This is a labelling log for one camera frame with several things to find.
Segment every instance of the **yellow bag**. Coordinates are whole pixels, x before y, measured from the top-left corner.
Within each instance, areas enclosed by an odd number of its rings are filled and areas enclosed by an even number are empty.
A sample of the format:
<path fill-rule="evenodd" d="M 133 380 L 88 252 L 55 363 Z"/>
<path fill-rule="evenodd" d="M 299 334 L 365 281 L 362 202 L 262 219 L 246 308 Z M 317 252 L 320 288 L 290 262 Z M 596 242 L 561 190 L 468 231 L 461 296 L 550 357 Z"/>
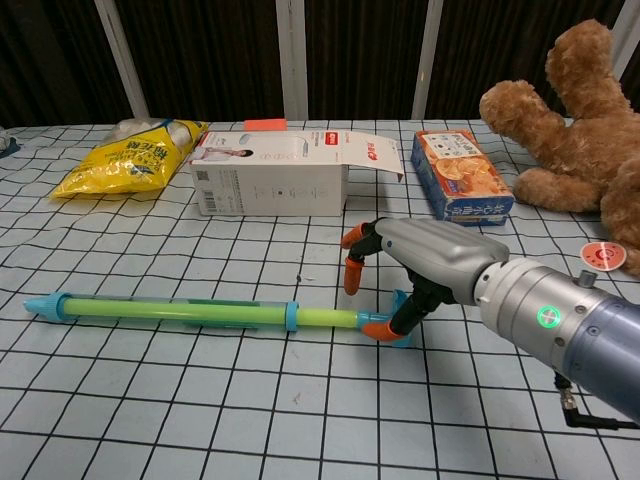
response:
<path fill-rule="evenodd" d="M 123 120 L 51 196 L 163 188 L 206 129 L 206 123 L 185 120 Z"/>

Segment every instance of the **orange fingertip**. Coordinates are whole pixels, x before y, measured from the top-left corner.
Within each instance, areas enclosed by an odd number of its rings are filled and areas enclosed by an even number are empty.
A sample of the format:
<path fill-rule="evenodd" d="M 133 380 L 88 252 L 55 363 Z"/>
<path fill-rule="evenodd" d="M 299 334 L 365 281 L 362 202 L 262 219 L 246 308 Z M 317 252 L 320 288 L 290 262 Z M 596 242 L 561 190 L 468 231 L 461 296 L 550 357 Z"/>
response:
<path fill-rule="evenodd" d="M 366 223 L 353 227 L 349 233 L 347 233 L 340 241 L 340 246 L 345 250 L 351 248 L 354 243 L 359 242 L 364 237 L 364 226 Z"/>
<path fill-rule="evenodd" d="M 398 335 L 391 330 L 389 322 L 377 323 L 370 322 L 362 326 L 362 333 L 367 337 L 378 340 L 379 342 L 395 342 L 404 338 L 402 335 Z"/>
<path fill-rule="evenodd" d="M 352 260 L 349 257 L 345 260 L 344 291 L 347 295 L 355 295 L 360 288 L 362 267 L 364 267 L 364 262 Z"/>

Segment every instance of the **table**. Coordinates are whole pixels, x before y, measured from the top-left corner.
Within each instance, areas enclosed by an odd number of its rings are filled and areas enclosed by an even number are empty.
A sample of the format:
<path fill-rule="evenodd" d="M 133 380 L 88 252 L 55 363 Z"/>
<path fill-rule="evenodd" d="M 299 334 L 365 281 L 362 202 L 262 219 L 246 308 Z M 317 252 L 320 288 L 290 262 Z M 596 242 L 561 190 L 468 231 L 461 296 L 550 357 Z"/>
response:
<path fill-rule="evenodd" d="M 394 288 L 410 288 L 403 269 L 372 258 L 348 297 L 339 239 L 383 215 L 432 216 L 414 132 L 471 129 L 510 184 L 533 164 L 481 121 L 290 123 L 328 126 L 399 140 L 404 180 L 352 168 L 342 217 L 202 217 L 186 167 L 160 192 L 51 201 L 111 126 L 11 130 L 22 148 L 0 160 L 0 478 L 637 478 L 640 434 L 567 428 L 552 372 L 476 308 L 439 308 L 409 349 L 352 331 L 57 325 L 23 310 L 58 289 L 387 310 Z M 580 247 L 605 235 L 597 217 L 521 204 L 481 230 L 572 274 Z M 623 273 L 597 286 L 640 301 Z"/>

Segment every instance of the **orange snack box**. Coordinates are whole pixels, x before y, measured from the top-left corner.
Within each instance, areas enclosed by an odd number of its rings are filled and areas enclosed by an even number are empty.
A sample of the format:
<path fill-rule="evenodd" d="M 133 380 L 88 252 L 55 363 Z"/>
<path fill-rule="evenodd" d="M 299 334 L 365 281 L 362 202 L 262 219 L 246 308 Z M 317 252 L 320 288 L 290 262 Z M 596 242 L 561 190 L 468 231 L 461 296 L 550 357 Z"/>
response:
<path fill-rule="evenodd" d="M 439 220 L 504 225 L 513 195 L 471 132 L 416 132 L 411 162 Z"/>

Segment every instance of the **brown teddy bear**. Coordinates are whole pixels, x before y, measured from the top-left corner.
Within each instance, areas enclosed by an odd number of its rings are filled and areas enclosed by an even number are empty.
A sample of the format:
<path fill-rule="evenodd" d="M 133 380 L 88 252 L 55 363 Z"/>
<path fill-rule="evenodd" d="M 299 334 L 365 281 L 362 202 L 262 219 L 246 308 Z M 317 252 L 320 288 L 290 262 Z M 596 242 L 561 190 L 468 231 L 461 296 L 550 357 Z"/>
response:
<path fill-rule="evenodd" d="M 549 210 L 600 211 L 611 239 L 627 249 L 623 268 L 640 276 L 640 114 L 613 76 L 611 43 L 605 26 L 587 20 L 549 51 L 547 78 L 571 126 L 522 80 L 486 92 L 480 115 L 541 165 L 518 177 L 515 196 Z"/>

